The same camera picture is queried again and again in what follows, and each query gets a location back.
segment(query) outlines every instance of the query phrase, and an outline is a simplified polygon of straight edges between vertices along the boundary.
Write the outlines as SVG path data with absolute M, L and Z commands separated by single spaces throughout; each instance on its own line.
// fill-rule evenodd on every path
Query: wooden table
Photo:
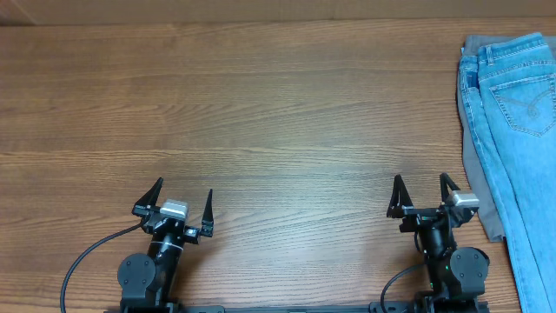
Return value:
M 0 29 L 0 311 L 58 312 L 61 282 L 96 240 L 137 223 L 159 176 L 215 237 L 187 246 L 175 295 L 228 307 L 365 304 L 417 263 L 386 218 L 394 175 L 420 207 L 438 177 L 467 186 L 454 101 L 467 34 L 554 32 L 556 18 Z M 477 219 L 460 246 L 492 264 L 493 312 L 518 312 L 502 243 Z M 141 231 L 69 281 L 68 312 L 118 305 Z M 410 299 L 427 275 L 396 282 Z

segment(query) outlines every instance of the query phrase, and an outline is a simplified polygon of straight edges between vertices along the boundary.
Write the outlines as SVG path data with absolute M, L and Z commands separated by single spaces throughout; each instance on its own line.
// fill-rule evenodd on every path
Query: stitching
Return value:
M 488 66 L 494 65 L 493 48 L 489 45 L 486 47 L 486 59 L 488 60 Z
M 521 64 L 515 64 L 515 65 L 512 66 L 512 67 L 505 68 L 505 69 L 503 69 L 503 70 L 497 70 L 497 71 L 495 71 L 495 72 L 485 74 L 483 77 L 479 77 L 479 81 L 481 82 L 481 81 L 486 80 L 486 79 L 488 79 L 488 78 L 496 77 L 496 76 L 498 76 L 498 75 L 500 75 L 500 74 L 504 74 L 504 73 L 507 73 L 507 72 L 512 71 L 512 70 L 517 70 L 517 69 L 520 69 L 520 68 L 522 68 L 522 67 L 526 67 L 526 66 L 539 66 L 539 65 L 556 65 L 556 61 L 550 61 L 550 60 L 546 60 L 546 61 L 529 61 L 529 62 L 525 62 L 525 63 L 521 63 Z
M 544 43 L 544 44 L 534 46 L 534 47 L 531 47 L 531 48 L 520 49 L 520 50 L 517 50 L 517 51 L 512 52 L 512 53 L 508 53 L 508 54 L 505 54 L 505 55 L 502 55 L 502 56 L 499 56 L 499 57 L 494 57 L 493 60 L 499 60 L 499 59 L 504 58 L 504 57 L 515 56 L 516 54 L 519 54 L 521 52 L 525 52 L 525 51 L 533 50 L 533 49 L 537 49 L 537 48 L 542 48 L 542 47 L 547 46 L 547 45 L 548 44 Z M 487 62 L 487 60 L 480 60 L 479 61 L 479 63 L 486 63 L 486 62 Z
M 500 46 L 505 45 L 505 44 L 519 43 L 519 42 L 522 42 L 522 41 L 525 41 L 525 42 L 527 42 L 527 41 L 540 42 L 541 39 L 542 39 L 542 34 L 540 34 L 539 32 L 534 32 L 533 34 L 529 34 L 529 35 L 525 35 L 525 36 L 522 36 L 522 37 L 514 38 L 514 39 L 512 39 L 508 42 L 505 42 L 505 43 L 492 43 L 491 45 L 493 47 L 500 47 Z
M 542 137 L 547 131 L 549 131 L 556 124 L 556 92 L 555 92 L 555 89 L 554 89 L 554 78 L 555 77 L 556 77 L 556 74 L 544 75 L 542 77 L 529 77 L 529 78 L 526 78 L 526 79 L 520 79 L 520 80 L 517 80 L 517 81 L 514 81 L 514 82 L 503 83 L 503 84 L 496 85 L 496 86 L 493 86 L 493 87 L 489 88 L 489 90 L 493 94 L 494 100 L 496 100 L 496 103 L 498 104 L 498 107 L 502 111 L 502 114 L 504 115 L 504 118 L 506 119 L 508 125 L 510 125 L 510 128 L 512 128 L 512 130 L 521 131 L 521 132 L 524 132 L 524 133 L 527 133 L 529 135 L 533 135 L 533 136 L 536 136 L 536 137 Z M 545 80 L 550 80 L 550 89 L 540 93 L 539 95 L 537 95 L 530 104 L 523 103 L 521 101 L 517 101 L 517 100 L 514 100 L 514 99 L 507 99 L 507 98 L 501 97 L 500 93 L 499 93 L 499 90 L 510 88 L 510 87 L 515 86 L 515 85 L 519 85 L 519 84 L 523 84 L 523 83 L 537 83 L 537 82 L 543 82 Z M 537 104 L 537 102 L 540 101 L 541 98 L 546 97 L 547 95 L 550 95 L 551 93 L 552 93 L 552 99 L 553 99 L 553 112 L 554 112 L 553 113 L 553 121 L 550 124 L 548 124 L 541 131 L 531 130 L 531 129 L 528 129 L 527 127 L 525 127 L 525 126 L 520 126 L 520 125 L 516 124 L 513 120 L 513 117 L 510 115 L 506 106 L 504 105 L 504 101 L 502 101 L 503 99 L 505 99 L 505 100 L 509 100 L 509 101 L 507 101 L 509 103 L 516 103 L 518 105 L 525 105 L 530 110 L 532 107 L 534 109 L 536 109 L 535 105 Z
M 549 79 L 551 79 L 555 76 L 556 76 L 556 74 L 548 74 L 548 75 L 543 75 L 543 76 L 539 76 L 539 77 L 527 77 L 527 78 L 518 79 L 518 80 L 515 80 L 515 81 L 512 81 L 512 82 L 508 82 L 508 83 L 498 84 L 496 86 L 491 87 L 490 90 L 506 89 L 506 88 L 513 87 L 516 84 L 543 82 L 543 81 L 549 80 Z
M 474 119 L 474 116 L 473 116 L 473 109 L 471 108 L 471 100 L 469 99 L 469 93 L 468 93 L 467 89 L 464 88 L 464 83 L 463 83 L 463 81 L 460 82 L 460 91 L 462 91 L 462 92 L 465 94 L 465 96 L 466 96 L 467 107 L 469 108 L 469 113 L 470 113 L 470 115 L 471 115 L 471 121 L 472 121 L 472 123 L 469 124 L 469 127 L 470 127 L 470 128 L 473 128 L 473 133 L 475 134 L 475 137 L 477 138 L 477 144 L 479 145 L 480 152 L 481 152 L 481 154 L 482 154 L 482 159 L 484 159 L 485 151 L 483 150 L 483 145 L 482 145 L 482 143 L 480 142 L 479 135 L 477 134 L 477 129 L 475 128 L 475 119 Z M 487 162 L 484 162 L 484 163 L 481 162 L 481 164 L 483 165 L 483 170 L 484 170 L 484 171 L 488 171 L 488 173 L 491 174 L 491 177 L 493 177 L 492 172 L 490 171 L 490 168 L 489 168 L 488 165 L 487 165 Z M 499 199 L 502 198 L 501 195 L 500 195 L 500 191 L 498 190 L 498 185 L 497 185 L 497 184 L 494 184 L 493 187 L 491 188 L 491 190 L 494 190 L 494 192 L 496 192 L 496 196 L 498 196 Z M 505 209 L 505 208 L 503 209 L 503 211 L 504 211 L 504 215 L 506 216 L 506 220 L 507 220 L 507 222 L 508 222 L 508 224 L 509 224 L 509 226 L 510 226 L 510 227 L 509 227 L 509 230 L 511 230 L 511 229 L 512 229 L 512 222 L 511 222 L 510 218 L 507 216 L 507 213 L 506 213 L 506 209 Z M 513 233 L 512 233 L 512 231 L 509 231 L 509 232 L 508 232 L 508 231 L 506 230 L 506 228 L 505 228 L 505 232 L 506 232 L 506 238 L 509 237 L 510 240 L 512 241 L 512 244 L 511 244 L 511 245 L 508 244 L 508 247 L 507 247 L 507 248 L 510 249 L 510 250 L 512 250 L 512 254 L 515 256 L 515 255 L 516 255 L 516 252 L 515 252 L 515 239 L 513 238 Z M 522 287 L 521 285 L 523 284 L 523 280 L 521 279 L 520 267 L 517 266 L 517 265 L 515 266 L 515 269 L 514 269 L 514 275 L 516 276 L 516 280 L 519 280 L 519 281 L 520 281 L 520 284 L 516 284 L 516 287 L 517 287 L 518 289 L 521 289 L 521 287 Z M 522 306 L 521 306 L 521 309 L 522 309 L 525 313 L 528 313 L 528 312 L 529 312 L 529 311 L 528 311 L 529 304 L 528 304 L 528 300 L 527 300 L 528 296 L 525 296 L 525 295 L 528 295 L 528 294 L 525 293 L 525 294 L 523 294 L 523 295 L 524 295 L 524 296 L 523 296 L 523 299 L 522 299 L 522 300 L 523 300 L 523 302 L 525 303 L 525 305 L 522 305 Z

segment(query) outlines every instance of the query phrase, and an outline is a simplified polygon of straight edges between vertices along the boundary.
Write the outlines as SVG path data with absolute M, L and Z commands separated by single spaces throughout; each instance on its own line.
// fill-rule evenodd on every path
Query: jeans back pocket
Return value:
M 490 88 L 513 130 L 542 136 L 556 124 L 556 74 L 529 77 Z

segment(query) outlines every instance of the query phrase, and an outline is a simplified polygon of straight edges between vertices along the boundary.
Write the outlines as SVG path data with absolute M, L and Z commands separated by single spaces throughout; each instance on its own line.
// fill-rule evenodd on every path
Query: folded clothing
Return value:
M 471 35 L 467 37 L 465 47 L 462 50 L 463 56 L 477 56 L 479 48 L 493 43 L 505 43 L 515 37 L 492 37 L 482 35 Z M 545 37 L 546 43 L 556 55 L 556 37 Z M 458 86 L 460 85 L 460 76 L 458 75 Z M 483 228 L 492 242 L 502 241 L 504 228 L 500 221 L 500 216 L 494 204 L 490 188 L 488 187 L 485 173 L 480 166 L 477 151 L 473 145 L 473 139 L 469 133 L 469 124 L 467 122 L 467 115 L 463 108 L 463 101 L 461 99 L 460 88 L 457 89 L 457 103 L 458 112 L 460 113 L 461 124 L 463 126 L 463 166 L 467 173 L 467 180 L 473 192 L 480 200 L 479 219 L 483 224 Z
M 469 55 L 475 46 L 477 55 Z M 506 234 L 521 309 L 553 312 L 556 61 L 535 33 L 466 43 L 459 74 L 465 123 Z

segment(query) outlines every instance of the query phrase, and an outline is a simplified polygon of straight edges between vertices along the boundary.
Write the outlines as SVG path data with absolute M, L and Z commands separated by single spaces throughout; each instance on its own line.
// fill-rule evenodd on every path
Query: jeans waistband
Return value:
M 475 56 L 463 56 L 460 60 L 460 70 L 474 70 L 477 71 L 479 64 Z
M 479 62 L 493 63 L 494 60 L 509 57 L 524 50 L 546 45 L 540 33 L 513 39 L 506 43 L 493 43 L 479 48 Z

